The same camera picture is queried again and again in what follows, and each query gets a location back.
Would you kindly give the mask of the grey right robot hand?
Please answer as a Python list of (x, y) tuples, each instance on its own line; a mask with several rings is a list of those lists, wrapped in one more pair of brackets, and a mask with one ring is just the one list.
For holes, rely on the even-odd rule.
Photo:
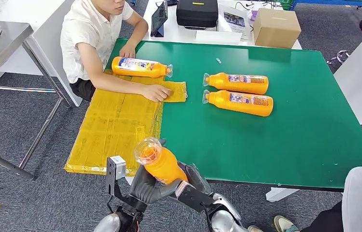
[(206, 195), (212, 195), (213, 191), (208, 181), (199, 172), (199, 169), (195, 164), (186, 164), (178, 161), (178, 166), (184, 171), (188, 182), (197, 190), (203, 192)]

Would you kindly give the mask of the person's right hand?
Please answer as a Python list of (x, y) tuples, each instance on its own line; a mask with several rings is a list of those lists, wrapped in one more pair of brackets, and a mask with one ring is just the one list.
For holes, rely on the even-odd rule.
[(141, 95), (153, 102), (162, 102), (172, 94), (172, 90), (162, 85), (144, 85)]

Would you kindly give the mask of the person's left hand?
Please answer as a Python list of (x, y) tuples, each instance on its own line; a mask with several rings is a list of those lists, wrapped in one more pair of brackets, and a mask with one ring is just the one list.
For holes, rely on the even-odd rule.
[(136, 57), (136, 45), (132, 43), (126, 43), (120, 50), (119, 56), (124, 58), (135, 58)]

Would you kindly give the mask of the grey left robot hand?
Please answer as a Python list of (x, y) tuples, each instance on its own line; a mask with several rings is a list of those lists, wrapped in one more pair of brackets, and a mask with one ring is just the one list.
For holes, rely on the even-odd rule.
[(130, 194), (145, 204), (174, 196), (182, 181), (188, 182), (175, 155), (164, 147), (166, 139), (147, 137), (135, 147), (140, 164), (130, 187)]

